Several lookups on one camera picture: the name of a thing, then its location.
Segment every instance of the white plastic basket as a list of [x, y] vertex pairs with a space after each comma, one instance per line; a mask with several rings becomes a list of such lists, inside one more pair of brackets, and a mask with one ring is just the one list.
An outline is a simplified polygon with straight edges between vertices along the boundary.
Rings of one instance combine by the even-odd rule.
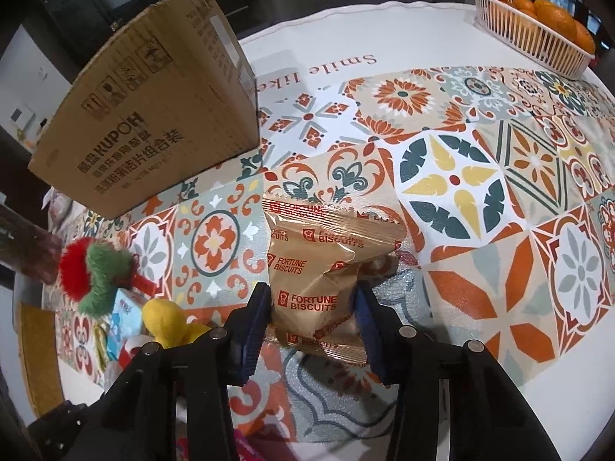
[[577, 80], [593, 59], [570, 40], [506, 3], [475, 2], [476, 19], [489, 34], [553, 72]]

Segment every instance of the screw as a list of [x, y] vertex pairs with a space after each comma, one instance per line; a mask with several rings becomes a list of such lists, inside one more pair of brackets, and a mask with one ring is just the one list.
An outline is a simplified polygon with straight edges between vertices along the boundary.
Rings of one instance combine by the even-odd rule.
[[156, 342], [156, 341], [149, 341], [147, 343], [144, 344], [144, 346], [141, 347], [141, 351], [145, 354], [145, 355], [152, 355], [153, 353], [158, 352], [158, 350], [160, 350], [161, 348], [161, 344]]
[[416, 336], [416, 329], [414, 329], [414, 326], [402, 326], [399, 328], [399, 334], [404, 338], [414, 338]]
[[478, 341], [478, 340], [470, 340], [470, 341], [468, 341], [467, 347], [471, 351], [476, 352], [476, 353], [481, 353], [485, 349], [485, 346], [483, 345], [483, 343]]
[[222, 340], [222, 338], [224, 338], [228, 334], [228, 331], [222, 327], [213, 328], [211, 331], [209, 331], [208, 334], [212, 340]]

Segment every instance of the brown snack packet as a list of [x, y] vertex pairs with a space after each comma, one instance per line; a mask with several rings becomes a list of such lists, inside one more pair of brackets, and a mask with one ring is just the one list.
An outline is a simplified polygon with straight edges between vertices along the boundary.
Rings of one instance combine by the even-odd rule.
[[271, 229], [268, 339], [346, 362], [365, 362], [352, 313], [359, 268], [398, 248], [405, 227], [351, 209], [263, 198]]

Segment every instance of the tile pattern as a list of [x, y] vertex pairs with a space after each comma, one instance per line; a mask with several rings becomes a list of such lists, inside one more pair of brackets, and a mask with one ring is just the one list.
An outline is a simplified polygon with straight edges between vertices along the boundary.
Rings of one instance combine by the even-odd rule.
[[[502, 67], [434, 67], [315, 91], [292, 83], [259, 106], [261, 146], [107, 221], [62, 230], [127, 247], [156, 296], [223, 324], [267, 280], [263, 192], [403, 222], [397, 255], [364, 265], [380, 302], [434, 337], [479, 338], [515, 383], [576, 345], [613, 303], [615, 104], [585, 81]], [[59, 357], [102, 382], [94, 321], [58, 285]], [[263, 345], [230, 387], [245, 434], [340, 441], [384, 434], [395, 388], [352, 367]]]

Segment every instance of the red pom-pom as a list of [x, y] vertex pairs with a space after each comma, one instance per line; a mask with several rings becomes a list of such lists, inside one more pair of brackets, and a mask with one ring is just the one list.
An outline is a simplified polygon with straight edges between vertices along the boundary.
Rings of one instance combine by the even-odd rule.
[[66, 295], [80, 301], [91, 290], [90, 273], [85, 265], [85, 252], [94, 241], [91, 237], [82, 237], [69, 244], [60, 259], [60, 282]]

